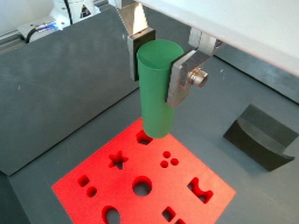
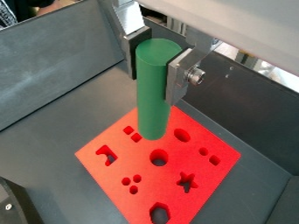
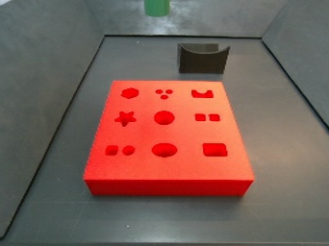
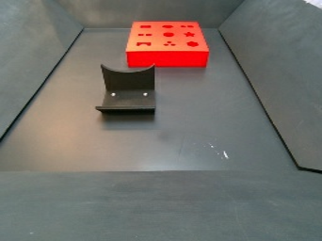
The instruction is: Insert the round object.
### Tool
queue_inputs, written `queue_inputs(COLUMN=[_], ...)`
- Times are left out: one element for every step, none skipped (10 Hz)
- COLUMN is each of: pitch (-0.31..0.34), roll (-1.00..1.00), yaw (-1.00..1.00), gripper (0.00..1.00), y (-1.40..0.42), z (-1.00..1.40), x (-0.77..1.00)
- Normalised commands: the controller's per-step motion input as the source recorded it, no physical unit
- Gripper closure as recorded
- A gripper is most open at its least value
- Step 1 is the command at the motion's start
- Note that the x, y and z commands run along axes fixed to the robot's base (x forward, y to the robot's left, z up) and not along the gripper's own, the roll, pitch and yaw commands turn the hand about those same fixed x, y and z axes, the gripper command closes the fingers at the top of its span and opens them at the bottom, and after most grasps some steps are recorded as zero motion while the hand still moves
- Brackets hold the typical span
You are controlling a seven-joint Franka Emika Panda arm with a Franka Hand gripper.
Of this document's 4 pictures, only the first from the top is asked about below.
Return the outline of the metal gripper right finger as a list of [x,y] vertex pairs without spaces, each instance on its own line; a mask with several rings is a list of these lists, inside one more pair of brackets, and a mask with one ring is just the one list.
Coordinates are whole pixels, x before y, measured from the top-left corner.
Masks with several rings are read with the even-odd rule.
[[190,86],[201,88],[208,80],[202,65],[222,46],[222,42],[202,31],[190,28],[188,44],[193,47],[172,63],[170,79],[165,103],[178,106],[188,96]]

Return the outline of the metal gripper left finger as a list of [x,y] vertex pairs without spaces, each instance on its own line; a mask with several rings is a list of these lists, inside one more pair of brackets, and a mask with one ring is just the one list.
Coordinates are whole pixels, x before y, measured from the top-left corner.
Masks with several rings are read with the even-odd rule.
[[144,7],[138,2],[114,2],[114,5],[126,32],[130,79],[137,81],[136,52],[141,45],[154,40],[154,30],[148,26]]

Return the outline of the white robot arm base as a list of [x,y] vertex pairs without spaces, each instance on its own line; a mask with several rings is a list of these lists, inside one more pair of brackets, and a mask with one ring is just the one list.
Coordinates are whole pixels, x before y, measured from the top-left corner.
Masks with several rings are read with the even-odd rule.
[[25,44],[100,13],[93,0],[52,1],[49,15],[17,27]]

